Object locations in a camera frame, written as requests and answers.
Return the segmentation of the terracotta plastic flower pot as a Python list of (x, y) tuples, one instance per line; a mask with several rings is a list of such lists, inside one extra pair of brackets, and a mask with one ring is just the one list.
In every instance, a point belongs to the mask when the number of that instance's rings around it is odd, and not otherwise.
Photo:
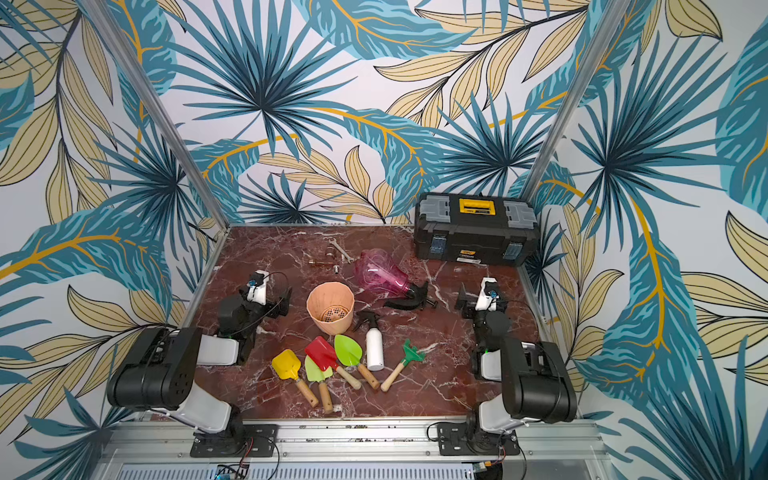
[(316, 326), (325, 334), (344, 334), (354, 316), (355, 297), (344, 283), (325, 282), (308, 295), (307, 311)]

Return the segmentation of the green toy rake wooden handle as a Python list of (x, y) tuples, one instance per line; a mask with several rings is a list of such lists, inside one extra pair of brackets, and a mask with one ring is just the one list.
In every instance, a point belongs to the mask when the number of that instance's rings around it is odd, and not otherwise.
[(423, 362), (425, 360), (425, 354), (421, 353), (418, 348), (412, 345), (409, 339), (404, 342), (403, 351), (404, 357), (380, 386), (380, 389), (383, 392), (389, 391), (406, 366), (412, 362)]

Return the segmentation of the bright green toy trowel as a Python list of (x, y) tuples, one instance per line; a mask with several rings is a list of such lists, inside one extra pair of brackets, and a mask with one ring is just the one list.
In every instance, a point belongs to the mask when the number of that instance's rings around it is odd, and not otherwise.
[(380, 388), (380, 382), (371, 371), (362, 363), (362, 347), (351, 337), (336, 335), (334, 337), (336, 356), (345, 367), (356, 367), (366, 382), (373, 390)]

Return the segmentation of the pink spray bottle black nozzle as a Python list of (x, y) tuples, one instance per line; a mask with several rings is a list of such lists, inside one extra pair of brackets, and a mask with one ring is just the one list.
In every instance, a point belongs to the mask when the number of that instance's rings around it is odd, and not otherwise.
[(429, 298), (429, 282), (416, 284), (383, 249), (364, 250), (354, 262), (354, 274), (363, 290), (385, 299), (385, 307), (404, 311), (437, 307)]

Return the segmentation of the white spray bottle black nozzle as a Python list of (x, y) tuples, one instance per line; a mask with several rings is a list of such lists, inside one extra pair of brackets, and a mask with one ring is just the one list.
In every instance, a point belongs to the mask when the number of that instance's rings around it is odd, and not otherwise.
[(366, 367), (371, 372), (381, 371), (384, 368), (383, 335), (378, 326), (380, 315), (370, 310), (361, 310), (357, 313), (354, 331), (363, 325), (368, 326), (366, 333)]

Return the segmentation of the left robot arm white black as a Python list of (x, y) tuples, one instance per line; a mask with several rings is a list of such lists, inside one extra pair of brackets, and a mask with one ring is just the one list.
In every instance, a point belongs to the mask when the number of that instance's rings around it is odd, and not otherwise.
[(257, 328), (268, 318), (285, 316), (291, 294), (287, 288), (277, 301), (269, 301), (266, 285), (250, 282), (221, 301), (213, 335), (198, 327), (143, 330), (108, 381), (109, 403), (163, 414), (191, 427), (199, 438), (242, 439), (239, 409), (201, 387), (196, 369), (245, 364)]

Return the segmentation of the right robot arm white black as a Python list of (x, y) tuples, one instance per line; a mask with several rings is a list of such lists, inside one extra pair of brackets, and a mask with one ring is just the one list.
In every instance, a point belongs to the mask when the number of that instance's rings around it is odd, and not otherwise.
[(496, 452), (525, 424), (570, 422), (577, 414), (576, 393), (557, 345), (518, 338), (506, 313), (509, 303), (498, 282), (486, 277), (476, 295), (461, 288), (455, 304), (472, 322), (473, 374), (501, 385), (499, 395), (467, 417), (463, 441), (475, 453)]

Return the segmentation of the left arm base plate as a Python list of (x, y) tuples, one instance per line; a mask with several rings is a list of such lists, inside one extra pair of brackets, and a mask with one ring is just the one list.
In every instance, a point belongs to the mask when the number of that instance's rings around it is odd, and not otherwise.
[(270, 458), (276, 450), (277, 424), (245, 424), (216, 434), (195, 433), (192, 458)]

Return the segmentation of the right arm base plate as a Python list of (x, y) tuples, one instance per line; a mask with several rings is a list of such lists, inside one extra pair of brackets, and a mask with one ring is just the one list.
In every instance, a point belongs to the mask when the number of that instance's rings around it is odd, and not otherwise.
[(428, 427), (428, 437), (438, 443), (441, 456), (516, 456), (520, 453), (512, 434), (493, 434), (468, 422), (436, 422)]

